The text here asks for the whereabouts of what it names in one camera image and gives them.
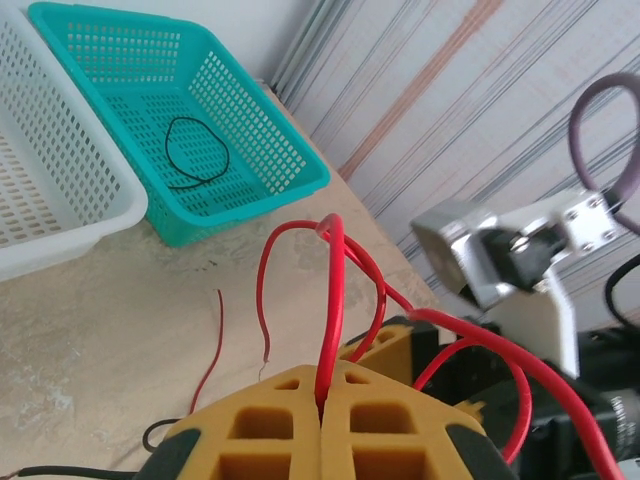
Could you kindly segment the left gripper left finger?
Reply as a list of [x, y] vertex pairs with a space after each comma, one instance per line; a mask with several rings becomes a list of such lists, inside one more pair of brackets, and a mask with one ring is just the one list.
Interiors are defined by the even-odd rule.
[[133, 480], [320, 480], [315, 373], [291, 368], [179, 420]]

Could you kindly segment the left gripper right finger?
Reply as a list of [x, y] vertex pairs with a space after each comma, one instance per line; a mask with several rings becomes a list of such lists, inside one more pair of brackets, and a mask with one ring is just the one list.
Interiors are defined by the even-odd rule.
[[516, 480], [462, 410], [341, 361], [324, 406], [321, 480]]

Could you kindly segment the aluminium enclosure frame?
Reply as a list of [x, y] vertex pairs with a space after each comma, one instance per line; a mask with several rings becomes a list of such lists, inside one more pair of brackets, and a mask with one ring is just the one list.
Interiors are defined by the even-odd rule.
[[287, 46], [285, 54], [269, 82], [271, 91], [279, 96], [301, 61], [308, 46], [316, 35], [319, 25], [324, 21], [331, 0], [312, 0], [310, 11], [303, 18], [301, 26]]

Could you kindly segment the white plastic basket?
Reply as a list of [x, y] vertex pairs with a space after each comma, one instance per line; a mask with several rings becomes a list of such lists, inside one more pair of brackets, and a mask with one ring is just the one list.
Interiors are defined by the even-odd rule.
[[147, 194], [25, 15], [0, 0], [0, 282], [87, 253]]

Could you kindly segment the teal plastic basket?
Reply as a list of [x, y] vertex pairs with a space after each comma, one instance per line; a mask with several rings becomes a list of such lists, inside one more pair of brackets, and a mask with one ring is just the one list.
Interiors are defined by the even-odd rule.
[[325, 187], [324, 162], [223, 44], [188, 21], [37, 2], [28, 16], [143, 184], [169, 246]]

